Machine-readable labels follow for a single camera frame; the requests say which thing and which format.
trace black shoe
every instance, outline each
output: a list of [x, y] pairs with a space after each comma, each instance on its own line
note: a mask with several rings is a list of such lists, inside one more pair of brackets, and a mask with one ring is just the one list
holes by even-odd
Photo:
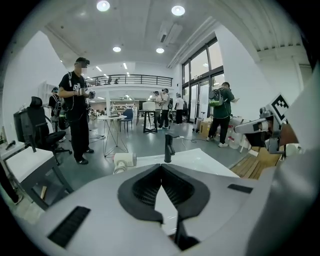
[[80, 161], [76, 160], [76, 162], [80, 165], [87, 165], [89, 163], [89, 161], [87, 159], [84, 159], [83, 157]]
[[86, 150], [86, 152], [84, 153], [89, 153], [89, 154], [93, 154], [95, 151], [91, 148], [88, 147], [88, 149]]

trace black cap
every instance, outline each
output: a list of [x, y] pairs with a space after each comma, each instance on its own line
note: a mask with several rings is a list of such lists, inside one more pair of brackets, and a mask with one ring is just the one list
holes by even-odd
[[81, 63], [84, 63], [86, 65], [90, 65], [90, 60], [88, 60], [88, 59], [86, 59], [84, 57], [77, 58], [75, 62], [81, 62]]

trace green shirt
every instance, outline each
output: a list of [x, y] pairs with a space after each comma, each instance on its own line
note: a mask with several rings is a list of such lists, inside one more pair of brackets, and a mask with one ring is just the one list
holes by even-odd
[[230, 102], [235, 99], [235, 96], [228, 88], [220, 88], [220, 94], [225, 101], [220, 106], [215, 106], [213, 108], [213, 118], [227, 118], [231, 116], [231, 104]]

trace man in green shirt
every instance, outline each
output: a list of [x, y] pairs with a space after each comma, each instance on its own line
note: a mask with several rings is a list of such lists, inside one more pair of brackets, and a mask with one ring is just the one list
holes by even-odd
[[213, 108], [213, 122], [211, 124], [209, 135], [206, 140], [210, 141], [210, 139], [215, 135], [218, 126], [220, 125], [220, 143], [218, 146], [220, 148], [224, 148], [228, 146], [228, 144], [226, 144], [226, 136], [231, 116], [230, 102], [236, 103], [239, 99], [235, 99], [235, 96], [230, 90], [230, 84], [228, 82], [224, 82], [221, 85], [221, 88], [219, 88], [219, 91], [224, 102], [222, 105], [215, 106]]

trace person in white shirt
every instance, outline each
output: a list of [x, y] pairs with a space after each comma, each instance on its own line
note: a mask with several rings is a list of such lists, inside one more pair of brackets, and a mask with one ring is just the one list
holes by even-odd
[[[153, 92], [155, 96], [155, 110], [161, 110], [160, 101], [162, 100], [161, 96], [159, 95], [159, 92], [156, 90]], [[158, 122], [160, 124], [161, 117], [160, 117], [160, 111], [155, 112], [154, 115], [155, 118], [155, 124]]]
[[181, 98], [181, 94], [178, 93], [176, 95], [176, 114], [175, 114], [175, 122], [177, 125], [181, 125], [182, 124], [182, 112], [184, 110], [184, 100]]
[[161, 109], [162, 109], [162, 113], [161, 113], [161, 121], [160, 121], [160, 125], [159, 128], [161, 129], [163, 127], [164, 124], [164, 129], [167, 129], [169, 126], [169, 119], [168, 119], [168, 112], [169, 112], [169, 94], [168, 94], [169, 90], [168, 89], [163, 89], [162, 90], [162, 94], [161, 94], [161, 101], [159, 102], [161, 105]]

